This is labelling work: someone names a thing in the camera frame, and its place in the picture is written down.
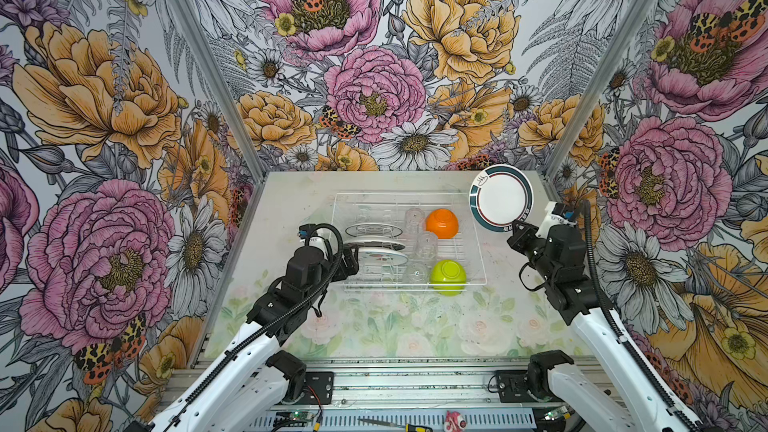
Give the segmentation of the green rimmed white plate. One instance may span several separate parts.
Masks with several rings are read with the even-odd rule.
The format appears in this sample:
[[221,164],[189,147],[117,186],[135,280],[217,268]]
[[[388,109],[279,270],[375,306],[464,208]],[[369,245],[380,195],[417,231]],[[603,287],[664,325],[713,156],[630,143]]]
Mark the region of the green rimmed white plate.
[[508,232],[516,221],[525,221],[534,204],[529,179],[516,167],[498,164],[480,171],[469,191],[472,216],[485,229]]

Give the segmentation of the strawberry pattern white plate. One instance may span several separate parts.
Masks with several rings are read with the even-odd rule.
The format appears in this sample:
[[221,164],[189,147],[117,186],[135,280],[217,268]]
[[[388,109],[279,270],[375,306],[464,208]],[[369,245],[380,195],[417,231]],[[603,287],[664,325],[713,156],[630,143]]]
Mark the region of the strawberry pattern white plate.
[[406,246],[401,242],[376,238],[360,238],[359,240],[350,240],[346,242],[345,245],[353,248],[377,248],[393,250],[396,252],[402,252],[406,249]]

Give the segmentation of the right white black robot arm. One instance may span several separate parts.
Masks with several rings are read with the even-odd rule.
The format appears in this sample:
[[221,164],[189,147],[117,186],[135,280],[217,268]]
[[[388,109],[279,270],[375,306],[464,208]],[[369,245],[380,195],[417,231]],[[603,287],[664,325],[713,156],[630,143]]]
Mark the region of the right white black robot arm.
[[618,392],[612,399],[561,350],[530,357],[526,373],[529,395],[559,399],[595,431],[702,431],[695,411],[662,380],[603,291],[592,246],[590,209],[579,214],[551,202],[543,221],[516,220],[509,247],[523,255],[525,267],[537,272],[551,307],[589,347]]

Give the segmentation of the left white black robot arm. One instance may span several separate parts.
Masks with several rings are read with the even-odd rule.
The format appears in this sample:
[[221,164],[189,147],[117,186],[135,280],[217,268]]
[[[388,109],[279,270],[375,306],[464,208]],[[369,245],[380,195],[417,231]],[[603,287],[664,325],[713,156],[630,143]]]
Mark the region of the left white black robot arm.
[[358,249],[331,224],[304,224],[303,244],[259,297],[223,352],[148,423],[130,431],[242,431],[257,416],[297,401],[306,364],[284,348],[310,314],[322,315],[329,286],[359,271]]

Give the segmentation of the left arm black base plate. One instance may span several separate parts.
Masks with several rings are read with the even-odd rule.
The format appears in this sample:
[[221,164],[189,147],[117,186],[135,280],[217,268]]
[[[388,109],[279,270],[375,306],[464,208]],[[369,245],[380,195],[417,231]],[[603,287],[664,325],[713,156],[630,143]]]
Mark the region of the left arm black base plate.
[[308,371],[299,395],[287,402],[287,405],[330,405],[334,393],[335,374],[333,372]]

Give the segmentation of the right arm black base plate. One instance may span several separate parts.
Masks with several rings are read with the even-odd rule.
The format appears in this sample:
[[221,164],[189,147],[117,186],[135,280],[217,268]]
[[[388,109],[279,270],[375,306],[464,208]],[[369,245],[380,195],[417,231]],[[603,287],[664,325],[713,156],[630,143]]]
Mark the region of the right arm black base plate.
[[500,370],[494,374],[496,393],[501,403],[538,402],[530,390],[528,374],[523,370]]

